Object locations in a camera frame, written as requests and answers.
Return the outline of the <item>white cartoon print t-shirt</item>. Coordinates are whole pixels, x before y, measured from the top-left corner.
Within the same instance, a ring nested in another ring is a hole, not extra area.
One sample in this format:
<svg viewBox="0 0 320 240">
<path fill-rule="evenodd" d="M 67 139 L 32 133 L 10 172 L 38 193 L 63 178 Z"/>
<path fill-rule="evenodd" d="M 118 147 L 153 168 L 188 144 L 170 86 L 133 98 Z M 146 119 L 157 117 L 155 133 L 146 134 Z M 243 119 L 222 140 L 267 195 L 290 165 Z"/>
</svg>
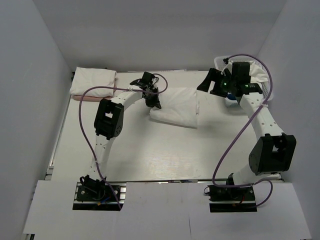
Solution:
<svg viewBox="0 0 320 240">
<path fill-rule="evenodd" d="M 200 101 L 195 88 L 168 88 L 158 99 L 161 108 L 154 107 L 150 110 L 151 119 L 180 127 L 198 127 Z"/>
</svg>

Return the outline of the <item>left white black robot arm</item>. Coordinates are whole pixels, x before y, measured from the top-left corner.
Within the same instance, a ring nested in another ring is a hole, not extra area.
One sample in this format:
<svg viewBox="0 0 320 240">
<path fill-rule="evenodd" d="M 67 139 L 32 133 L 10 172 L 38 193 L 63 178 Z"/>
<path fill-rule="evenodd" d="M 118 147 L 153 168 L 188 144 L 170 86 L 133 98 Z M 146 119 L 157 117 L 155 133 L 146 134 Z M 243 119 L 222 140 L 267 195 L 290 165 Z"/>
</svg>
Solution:
<svg viewBox="0 0 320 240">
<path fill-rule="evenodd" d="M 93 157 L 87 173 L 91 179 L 102 181 L 107 178 L 107 162 L 111 147 L 123 130 L 125 110 L 141 99 L 146 100 L 148 107 L 160 108 L 158 94 L 158 87 L 146 92 L 132 89 L 111 99 L 100 101 L 94 120 L 95 144 L 93 146 Z"/>
</svg>

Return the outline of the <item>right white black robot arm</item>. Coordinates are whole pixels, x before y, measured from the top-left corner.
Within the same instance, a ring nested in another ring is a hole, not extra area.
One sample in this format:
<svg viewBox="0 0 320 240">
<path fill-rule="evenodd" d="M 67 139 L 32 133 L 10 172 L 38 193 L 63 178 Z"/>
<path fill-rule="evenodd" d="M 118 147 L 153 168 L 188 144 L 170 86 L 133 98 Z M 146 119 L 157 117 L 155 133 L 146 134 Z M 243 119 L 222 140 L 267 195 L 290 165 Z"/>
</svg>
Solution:
<svg viewBox="0 0 320 240">
<path fill-rule="evenodd" d="M 250 68 L 241 62 L 231 70 L 219 71 L 210 68 L 203 82 L 197 87 L 199 91 L 208 92 L 210 84 L 212 95 L 226 97 L 232 94 L 239 106 L 248 116 L 235 139 L 226 149 L 230 151 L 246 128 L 251 125 L 257 139 L 248 156 L 248 163 L 228 177 L 224 184 L 226 195 L 236 200 L 244 193 L 244 188 L 263 181 L 270 175 L 289 170 L 297 140 L 294 135 L 286 134 L 276 123 L 267 107 L 267 99 L 258 83 L 251 82 Z"/>
</svg>

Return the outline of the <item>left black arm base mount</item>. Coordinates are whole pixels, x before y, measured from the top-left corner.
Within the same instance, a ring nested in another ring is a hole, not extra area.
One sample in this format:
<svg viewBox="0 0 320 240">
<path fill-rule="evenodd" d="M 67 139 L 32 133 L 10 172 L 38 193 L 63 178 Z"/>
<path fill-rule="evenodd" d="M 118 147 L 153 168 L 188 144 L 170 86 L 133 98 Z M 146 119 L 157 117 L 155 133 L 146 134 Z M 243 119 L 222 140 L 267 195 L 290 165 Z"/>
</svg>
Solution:
<svg viewBox="0 0 320 240">
<path fill-rule="evenodd" d="M 103 180 L 93 180 L 82 176 L 76 185 L 74 211 L 117 211 L 119 212 L 126 197 L 124 183 L 108 186 Z"/>
</svg>

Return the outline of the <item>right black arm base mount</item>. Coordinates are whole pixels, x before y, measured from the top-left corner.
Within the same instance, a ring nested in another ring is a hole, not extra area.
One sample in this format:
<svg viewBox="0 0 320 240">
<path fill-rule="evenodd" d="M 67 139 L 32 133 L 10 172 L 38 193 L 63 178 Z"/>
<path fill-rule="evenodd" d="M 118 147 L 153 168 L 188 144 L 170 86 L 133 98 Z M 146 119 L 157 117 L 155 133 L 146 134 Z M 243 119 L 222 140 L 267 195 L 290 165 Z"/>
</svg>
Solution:
<svg viewBox="0 0 320 240">
<path fill-rule="evenodd" d="M 209 197 L 211 213 L 254 213 L 257 212 L 253 187 L 224 188 L 208 185 L 203 193 Z"/>
</svg>

